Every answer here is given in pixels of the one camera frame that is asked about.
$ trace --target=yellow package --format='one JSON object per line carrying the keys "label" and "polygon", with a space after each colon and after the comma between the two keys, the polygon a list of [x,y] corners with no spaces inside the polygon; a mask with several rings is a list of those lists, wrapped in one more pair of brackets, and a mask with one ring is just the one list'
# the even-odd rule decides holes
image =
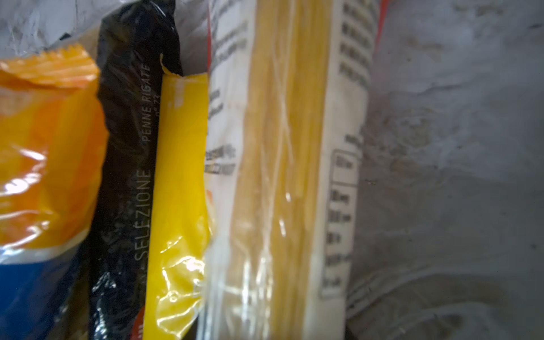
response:
{"label": "yellow package", "polygon": [[163,78],[144,340],[181,339],[202,307],[207,75]]}
{"label": "yellow package", "polygon": [[52,337],[70,296],[108,139],[98,76],[81,46],[0,61],[0,339]]}

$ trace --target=food package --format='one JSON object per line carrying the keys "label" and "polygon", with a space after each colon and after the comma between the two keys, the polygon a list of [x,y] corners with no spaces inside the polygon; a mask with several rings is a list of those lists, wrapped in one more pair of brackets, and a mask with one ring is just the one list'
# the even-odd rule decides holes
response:
{"label": "food package", "polygon": [[194,339],[203,305],[207,78],[163,77],[144,340]]}
{"label": "food package", "polygon": [[108,138],[98,76],[80,46],[0,61],[0,339],[67,312]]}
{"label": "food package", "polygon": [[379,8],[210,2],[214,236],[198,339],[343,338]]}
{"label": "food package", "polygon": [[89,339],[140,339],[162,64],[182,74],[174,0],[130,3],[102,20],[97,63],[110,132],[89,235]]}

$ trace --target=orange and blue package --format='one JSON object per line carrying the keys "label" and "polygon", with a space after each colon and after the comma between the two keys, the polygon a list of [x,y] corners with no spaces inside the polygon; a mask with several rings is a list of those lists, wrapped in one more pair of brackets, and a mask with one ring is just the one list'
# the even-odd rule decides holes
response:
{"label": "orange and blue package", "polygon": [[102,176],[99,69],[80,46],[0,61],[0,338],[65,310]]}

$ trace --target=transparent plastic packaging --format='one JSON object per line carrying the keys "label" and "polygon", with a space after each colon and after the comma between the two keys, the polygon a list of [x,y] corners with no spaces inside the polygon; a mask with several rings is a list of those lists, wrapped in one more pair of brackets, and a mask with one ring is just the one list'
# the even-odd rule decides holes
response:
{"label": "transparent plastic packaging", "polygon": [[341,339],[378,1],[217,0],[200,340]]}
{"label": "transparent plastic packaging", "polygon": [[99,70],[81,46],[0,61],[0,338],[66,313],[102,177]]}
{"label": "transparent plastic packaging", "polygon": [[144,340],[194,338],[203,306],[203,257],[210,238],[203,178],[207,78],[163,77]]}

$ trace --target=dirty white surface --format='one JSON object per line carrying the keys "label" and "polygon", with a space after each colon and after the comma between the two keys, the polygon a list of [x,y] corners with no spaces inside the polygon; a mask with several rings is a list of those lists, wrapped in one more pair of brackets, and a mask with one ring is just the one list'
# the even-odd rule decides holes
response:
{"label": "dirty white surface", "polygon": [[[199,2],[178,11],[187,73],[206,65]],[[2,1],[0,58],[115,3]],[[359,339],[544,338],[543,25],[542,0],[392,3],[348,296]]]}

